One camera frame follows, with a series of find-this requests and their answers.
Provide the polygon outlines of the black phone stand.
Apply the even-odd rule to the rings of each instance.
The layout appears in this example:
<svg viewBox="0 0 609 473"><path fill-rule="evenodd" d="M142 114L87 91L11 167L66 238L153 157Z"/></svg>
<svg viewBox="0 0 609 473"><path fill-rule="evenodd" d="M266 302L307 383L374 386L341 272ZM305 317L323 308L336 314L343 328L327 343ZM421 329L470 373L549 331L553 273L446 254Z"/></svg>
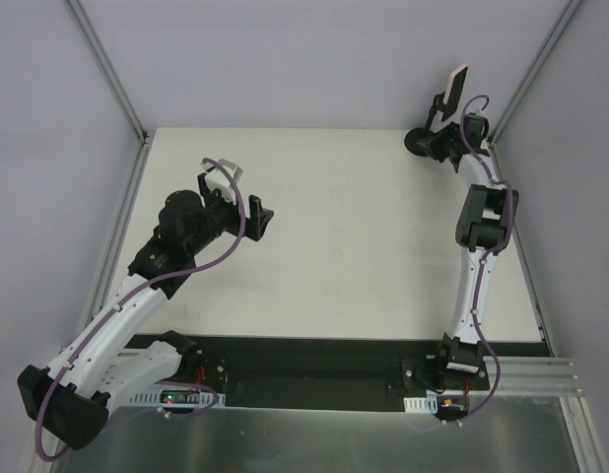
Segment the black phone stand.
<svg viewBox="0 0 609 473"><path fill-rule="evenodd" d="M444 96L445 92L435 95L425 125L413 128L405 135L404 146L410 154L418 157L427 157L429 155L426 149L421 145L421 142L428 140L435 135L431 127L437 113L444 111Z"/></svg>

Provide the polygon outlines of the phone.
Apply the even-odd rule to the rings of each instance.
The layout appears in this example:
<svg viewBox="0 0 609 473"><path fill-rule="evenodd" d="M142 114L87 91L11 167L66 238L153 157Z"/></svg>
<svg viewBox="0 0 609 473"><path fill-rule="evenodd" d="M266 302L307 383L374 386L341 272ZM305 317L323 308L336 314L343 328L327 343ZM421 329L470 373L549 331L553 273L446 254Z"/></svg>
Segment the phone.
<svg viewBox="0 0 609 473"><path fill-rule="evenodd" d="M446 122L457 112L469 65L461 64L449 75L442 99L441 122Z"/></svg>

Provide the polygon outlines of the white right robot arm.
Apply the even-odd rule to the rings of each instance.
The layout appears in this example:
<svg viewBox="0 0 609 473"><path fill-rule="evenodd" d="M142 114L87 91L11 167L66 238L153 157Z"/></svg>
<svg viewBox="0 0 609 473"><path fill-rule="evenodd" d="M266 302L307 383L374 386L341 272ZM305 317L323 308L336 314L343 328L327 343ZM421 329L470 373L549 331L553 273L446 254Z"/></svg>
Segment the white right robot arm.
<svg viewBox="0 0 609 473"><path fill-rule="evenodd" d="M408 151L439 163L450 162L468 184L454 238L461 250L461 271L450 329L436 355L415 370L414 381L442 394L464 389L482 370L488 342L483 333L494 267L509 244L518 192L495 176L486 147L488 120L479 113L432 130L430 117L405 138Z"/></svg>

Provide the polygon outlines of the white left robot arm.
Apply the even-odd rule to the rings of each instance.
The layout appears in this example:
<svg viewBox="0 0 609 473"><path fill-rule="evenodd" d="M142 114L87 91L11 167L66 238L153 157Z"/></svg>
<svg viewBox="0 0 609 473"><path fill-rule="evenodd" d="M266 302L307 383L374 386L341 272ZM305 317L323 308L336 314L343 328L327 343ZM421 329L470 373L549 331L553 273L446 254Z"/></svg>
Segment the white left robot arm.
<svg viewBox="0 0 609 473"><path fill-rule="evenodd" d="M43 368L29 365L17 384L28 416L35 422L37 455L49 432L74 450L91 443L110 415L158 382L187 383L201 390L208 373L199 347L170 330L146 352L115 366L112 361L137 330L200 268L196 255L224 233L236 241L259 241L273 211L259 197L243 199L237 181L210 168L198 177L197 191L170 194L147 243L128 273L83 332Z"/></svg>

